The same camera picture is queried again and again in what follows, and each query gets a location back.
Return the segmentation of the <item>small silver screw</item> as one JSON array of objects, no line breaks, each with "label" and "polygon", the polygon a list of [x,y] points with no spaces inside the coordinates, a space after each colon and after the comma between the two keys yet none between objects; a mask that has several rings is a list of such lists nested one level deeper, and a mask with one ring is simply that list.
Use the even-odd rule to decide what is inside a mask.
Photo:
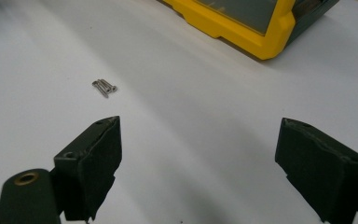
[{"label": "small silver screw", "polygon": [[107,82],[107,81],[104,80],[104,79],[101,79],[101,82],[102,82],[106,87],[108,87],[111,92],[117,91],[117,86],[113,86],[112,84],[110,84],[109,82]]},{"label": "small silver screw", "polygon": [[100,86],[98,81],[93,81],[92,86],[95,87],[103,97],[108,98],[107,92]]},{"label": "small silver screw", "polygon": [[111,92],[110,87],[108,87],[106,84],[104,84],[100,79],[97,80],[97,83],[100,85],[100,87],[105,90],[106,92]]}]

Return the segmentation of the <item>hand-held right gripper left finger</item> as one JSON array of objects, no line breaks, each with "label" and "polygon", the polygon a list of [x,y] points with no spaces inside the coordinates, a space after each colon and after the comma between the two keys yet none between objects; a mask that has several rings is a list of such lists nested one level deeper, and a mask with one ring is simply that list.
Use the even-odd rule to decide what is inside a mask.
[{"label": "hand-held right gripper left finger", "polygon": [[121,161],[118,116],[93,122],[54,157],[53,187],[66,219],[96,218]]}]

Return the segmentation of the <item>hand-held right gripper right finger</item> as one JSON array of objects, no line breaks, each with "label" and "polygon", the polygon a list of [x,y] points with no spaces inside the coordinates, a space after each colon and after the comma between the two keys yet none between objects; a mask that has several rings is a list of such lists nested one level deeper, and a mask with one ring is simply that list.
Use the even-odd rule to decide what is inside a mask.
[{"label": "hand-held right gripper right finger", "polygon": [[284,118],[275,161],[321,221],[358,214],[358,153],[308,123]]}]

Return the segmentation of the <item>yellow organizer box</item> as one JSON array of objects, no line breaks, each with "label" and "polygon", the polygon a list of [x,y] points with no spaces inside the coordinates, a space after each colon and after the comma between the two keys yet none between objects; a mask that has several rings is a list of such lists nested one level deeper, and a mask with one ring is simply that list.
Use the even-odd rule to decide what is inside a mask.
[{"label": "yellow organizer box", "polygon": [[259,60],[278,56],[339,0],[159,0]]}]

